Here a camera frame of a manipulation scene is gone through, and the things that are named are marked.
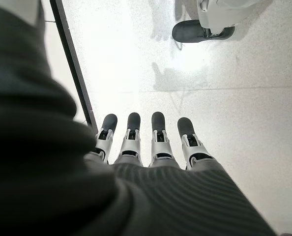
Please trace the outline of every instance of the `white robot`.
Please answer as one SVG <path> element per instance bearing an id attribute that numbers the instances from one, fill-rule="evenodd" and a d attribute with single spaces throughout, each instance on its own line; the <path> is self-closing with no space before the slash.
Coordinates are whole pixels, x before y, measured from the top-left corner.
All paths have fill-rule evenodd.
<path id="1" fill-rule="evenodd" d="M 199 20 L 175 25 L 172 36 L 181 43 L 227 39 L 234 26 L 247 18 L 262 0 L 197 0 Z"/>
<path id="2" fill-rule="evenodd" d="M 143 166 L 141 162 L 141 139 L 139 134 L 141 118 L 137 113 L 128 117 L 127 130 L 123 138 L 121 151 L 115 164 L 129 163 Z M 155 112 L 151 118 L 151 163 L 149 167 L 170 166 L 180 168 L 175 160 L 170 141 L 165 128 L 165 117 L 161 112 Z M 85 156 L 85 162 L 90 167 L 95 162 L 108 163 L 113 134 L 117 126 L 117 117 L 109 114 L 105 117 L 102 128 L 96 135 L 94 150 Z M 191 170 L 198 163 L 206 159 L 214 159 L 206 150 L 195 134 L 192 122 L 188 118 L 179 119 L 178 130 L 182 142 L 182 150 L 186 160 L 186 169 Z"/>

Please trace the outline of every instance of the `floor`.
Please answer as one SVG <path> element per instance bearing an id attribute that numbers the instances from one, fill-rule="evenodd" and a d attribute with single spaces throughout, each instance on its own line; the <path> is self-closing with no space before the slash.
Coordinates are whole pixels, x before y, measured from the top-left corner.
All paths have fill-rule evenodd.
<path id="1" fill-rule="evenodd" d="M 142 161 L 150 163 L 151 115 L 162 111 L 184 168 L 176 123 L 189 117 L 272 228 L 292 233 L 292 0 L 265 0 L 229 40 L 199 44 L 171 38 L 177 22 L 198 18 L 194 0 L 63 5 L 98 127 L 107 114 L 118 117 L 111 163 L 131 112 L 141 115 Z M 58 38 L 47 40 L 50 48 Z"/>

